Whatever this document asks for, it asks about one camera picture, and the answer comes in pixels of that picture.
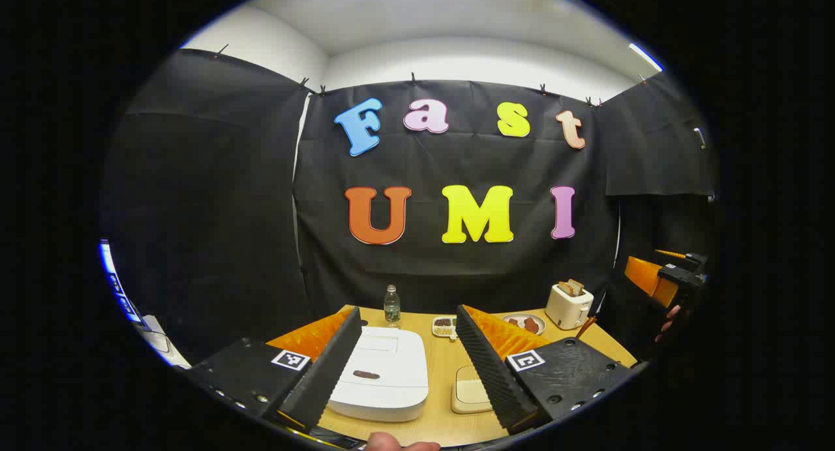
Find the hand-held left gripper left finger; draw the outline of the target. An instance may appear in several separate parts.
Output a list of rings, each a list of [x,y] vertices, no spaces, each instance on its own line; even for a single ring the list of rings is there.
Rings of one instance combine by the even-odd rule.
[[[276,338],[242,338],[190,368],[190,380],[243,413],[296,432],[318,424],[363,332],[358,308]]]

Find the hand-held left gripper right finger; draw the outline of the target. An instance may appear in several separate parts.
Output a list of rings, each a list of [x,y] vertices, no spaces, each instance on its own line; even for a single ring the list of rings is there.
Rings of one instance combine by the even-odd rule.
[[[467,305],[456,332],[509,434],[565,422],[637,375],[581,339],[548,342]]]

